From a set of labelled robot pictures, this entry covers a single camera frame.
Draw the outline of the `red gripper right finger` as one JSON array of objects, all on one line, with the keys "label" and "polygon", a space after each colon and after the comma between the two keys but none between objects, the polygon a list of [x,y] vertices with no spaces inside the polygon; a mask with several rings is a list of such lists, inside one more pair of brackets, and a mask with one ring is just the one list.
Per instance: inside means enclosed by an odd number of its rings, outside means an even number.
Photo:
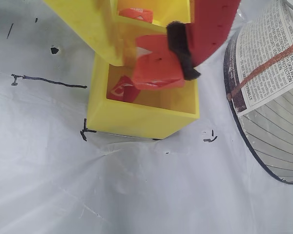
[{"label": "red gripper right finger", "polygon": [[185,80],[197,79],[200,73],[195,67],[227,40],[239,5],[239,0],[191,0],[191,22],[167,25],[168,47],[177,56]]}]

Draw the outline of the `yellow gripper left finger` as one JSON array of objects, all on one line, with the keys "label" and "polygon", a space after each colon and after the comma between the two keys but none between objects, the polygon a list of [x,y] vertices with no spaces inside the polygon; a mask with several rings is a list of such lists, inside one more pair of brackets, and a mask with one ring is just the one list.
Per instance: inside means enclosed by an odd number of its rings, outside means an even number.
[{"label": "yellow gripper left finger", "polygon": [[116,0],[46,0],[45,3],[96,54],[114,66],[124,65]]}]

